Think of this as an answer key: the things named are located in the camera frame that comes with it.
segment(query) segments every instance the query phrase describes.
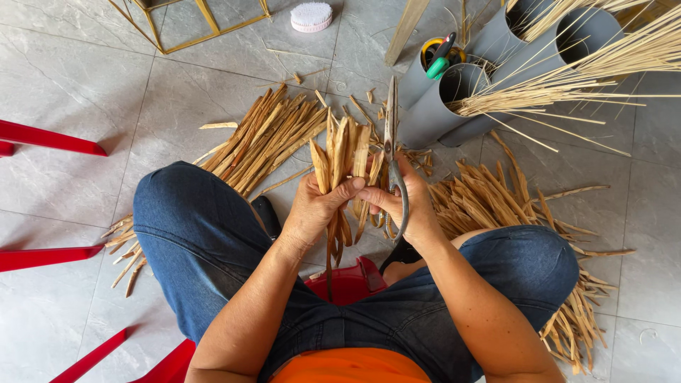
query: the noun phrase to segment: gray pipe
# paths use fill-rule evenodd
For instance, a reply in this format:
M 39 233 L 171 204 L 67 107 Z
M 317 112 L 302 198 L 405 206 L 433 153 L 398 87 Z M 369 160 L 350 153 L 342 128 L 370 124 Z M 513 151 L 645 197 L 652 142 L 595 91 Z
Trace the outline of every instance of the gray pipe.
M 489 84 L 489 78 L 477 65 L 451 66 L 401 118 L 399 140 L 410 149 L 422 149 L 434 142 L 469 119 L 450 111 L 445 103 L 470 97 Z
M 503 123 L 508 123 L 509 121 L 515 118 L 515 116 L 511 114 L 501 112 L 494 112 L 488 114 Z M 498 125 L 499 123 L 496 122 L 495 120 L 481 114 L 479 116 L 470 118 L 465 123 L 459 125 L 459 127 L 457 127 L 456 129 L 452 129 L 449 132 L 445 133 L 445 135 L 440 137 L 438 141 L 442 145 L 445 145 L 446 147 L 450 148 L 459 147 L 466 141 L 471 140 L 478 136 L 482 136 L 483 134 L 489 132 Z
M 583 42 L 574 45 L 585 37 Z M 517 85 L 578 61 L 623 37 L 624 33 L 619 23 L 610 13 L 589 7 L 573 10 L 500 66 L 492 75 L 492 84 L 497 84 L 493 90 Z M 572 47 L 565 50 L 559 46 Z M 515 118 L 511 114 L 502 112 L 490 113 L 490 115 L 504 123 Z M 491 118 L 478 115 L 447 133 L 439 141 L 445 146 L 457 147 L 498 126 L 499 123 Z
M 512 87 L 583 59 L 623 37 L 622 27 L 610 13 L 600 8 L 578 8 L 500 66 L 492 75 L 492 83 L 499 84 L 495 89 Z
M 400 79 L 399 92 L 397 95 L 398 103 L 404 109 L 410 109 L 416 101 L 435 83 L 435 80 L 426 77 L 426 70 L 421 62 L 421 52 L 428 42 L 421 45 L 416 57 L 411 62 L 407 73 Z
M 527 45 L 516 33 L 541 19 L 552 4 L 552 0 L 519 0 L 508 14 L 506 7 L 501 7 L 466 46 L 467 61 L 485 59 L 500 65 Z

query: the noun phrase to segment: jeans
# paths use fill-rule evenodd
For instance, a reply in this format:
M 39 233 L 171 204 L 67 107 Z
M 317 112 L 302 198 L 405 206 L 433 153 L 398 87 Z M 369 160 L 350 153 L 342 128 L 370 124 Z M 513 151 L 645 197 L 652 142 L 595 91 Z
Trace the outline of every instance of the jeans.
M 184 335 L 194 342 L 272 244 L 250 205 L 215 175 L 175 162 L 146 175 L 134 227 Z M 539 330 L 572 291 L 579 268 L 568 243 L 543 226 L 474 236 L 461 254 Z M 296 280 L 258 381 L 309 350 L 374 347 L 416 362 L 433 382 L 471 382 L 482 370 L 459 336 L 428 267 L 384 291 L 336 306 Z

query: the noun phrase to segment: red plastic chair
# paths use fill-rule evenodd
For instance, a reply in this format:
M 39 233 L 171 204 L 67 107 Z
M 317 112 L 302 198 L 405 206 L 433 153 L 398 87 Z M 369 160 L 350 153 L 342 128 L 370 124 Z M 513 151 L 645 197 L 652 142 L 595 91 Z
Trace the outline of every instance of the red plastic chair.
M 0 272 L 86 260 L 95 256 L 102 248 L 104 245 L 60 249 L 0 250 Z
M 108 156 L 104 149 L 96 142 L 4 120 L 0 120 L 0 140 L 75 151 L 78 153 L 102 155 L 104 157 Z M 0 141 L 0 157 L 11 157 L 12 154 L 14 154 L 14 144 Z
M 374 262 L 365 258 L 357 258 L 357 264 L 353 267 L 336 269 L 331 272 L 333 281 L 331 294 L 334 304 L 348 305 L 367 296 L 374 295 L 387 288 L 379 269 Z M 315 279 L 305 281 L 305 284 L 315 294 L 328 301 L 326 290 L 326 274 Z M 50 383 L 73 383 L 87 371 L 99 363 L 111 351 L 120 346 L 133 332 L 132 327 L 124 328 L 121 332 L 111 337 L 92 352 L 83 356 L 75 365 L 69 367 Z M 194 355 L 196 345 L 189 339 L 185 339 L 179 346 L 172 350 L 167 357 L 163 358 L 156 367 L 152 368 L 145 376 L 130 383 L 182 383 L 185 381 L 189 361 Z

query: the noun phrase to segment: scissor blade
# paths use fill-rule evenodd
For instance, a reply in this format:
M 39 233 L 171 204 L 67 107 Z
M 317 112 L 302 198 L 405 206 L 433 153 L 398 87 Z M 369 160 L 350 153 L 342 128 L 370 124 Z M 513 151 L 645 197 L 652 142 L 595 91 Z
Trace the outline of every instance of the scissor blade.
M 397 140 L 397 80 L 395 76 L 390 78 L 390 87 L 387 94 L 387 107 L 385 108 L 385 135 L 383 136 L 383 150 L 385 160 L 392 161 Z

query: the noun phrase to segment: pink brush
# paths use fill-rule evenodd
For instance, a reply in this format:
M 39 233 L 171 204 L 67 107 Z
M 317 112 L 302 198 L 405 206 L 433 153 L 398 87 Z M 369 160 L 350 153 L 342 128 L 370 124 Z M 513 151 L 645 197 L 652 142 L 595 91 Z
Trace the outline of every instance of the pink brush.
M 296 31 L 318 32 L 331 24 L 331 5 L 303 3 L 291 10 L 291 25 Z

